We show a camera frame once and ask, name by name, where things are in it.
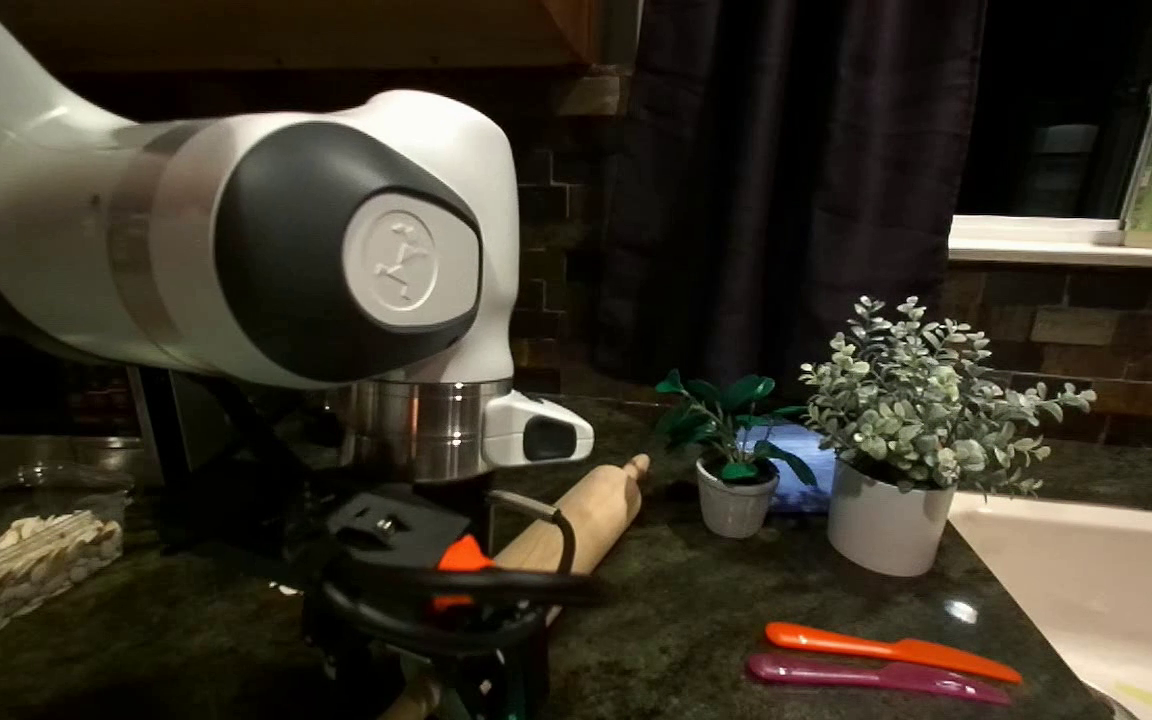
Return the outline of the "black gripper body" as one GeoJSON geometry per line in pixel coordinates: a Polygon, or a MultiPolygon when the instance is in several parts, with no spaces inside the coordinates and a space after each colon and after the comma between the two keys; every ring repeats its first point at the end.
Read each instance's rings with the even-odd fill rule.
{"type": "Polygon", "coordinates": [[[467,517],[403,491],[356,491],[324,519],[305,626],[348,712],[381,720],[428,672],[448,720],[543,720],[549,619],[589,605],[593,581],[557,505],[518,491],[496,505],[551,527],[557,556],[505,566],[467,517]]]}

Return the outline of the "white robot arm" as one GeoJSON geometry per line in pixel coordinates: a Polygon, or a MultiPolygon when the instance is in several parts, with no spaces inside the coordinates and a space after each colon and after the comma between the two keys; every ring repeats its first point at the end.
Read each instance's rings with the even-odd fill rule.
{"type": "Polygon", "coordinates": [[[348,709],[415,674],[541,720],[549,617],[593,583],[450,566],[439,484],[567,462],[593,424],[511,389],[518,193],[505,127],[437,92],[122,120],[0,25],[0,316],[48,352],[199,380],[268,462],[179,491],[213,556],[305,597],[348,709]]]}

